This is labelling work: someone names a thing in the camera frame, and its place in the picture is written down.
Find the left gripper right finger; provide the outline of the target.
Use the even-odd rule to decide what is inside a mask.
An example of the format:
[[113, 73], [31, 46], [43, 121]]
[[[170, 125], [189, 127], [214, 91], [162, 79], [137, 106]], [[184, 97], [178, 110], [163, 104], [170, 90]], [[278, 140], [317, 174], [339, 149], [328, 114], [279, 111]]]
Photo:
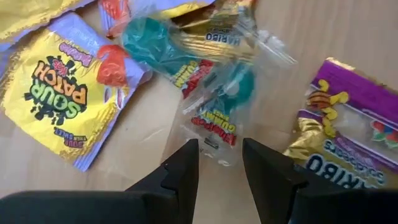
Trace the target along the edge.
[[397, 189], [346, 189], [251, 138], [246, 177], [261, 223], [397, 223]]

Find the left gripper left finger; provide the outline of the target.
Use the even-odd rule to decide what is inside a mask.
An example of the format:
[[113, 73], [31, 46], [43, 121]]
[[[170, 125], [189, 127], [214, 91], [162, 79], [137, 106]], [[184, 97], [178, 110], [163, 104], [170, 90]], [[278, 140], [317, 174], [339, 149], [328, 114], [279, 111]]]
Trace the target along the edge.
[[1, 198], [1, 223], [191, 223], [198, 189], [191, 139], [125, 191], [24, 191]]

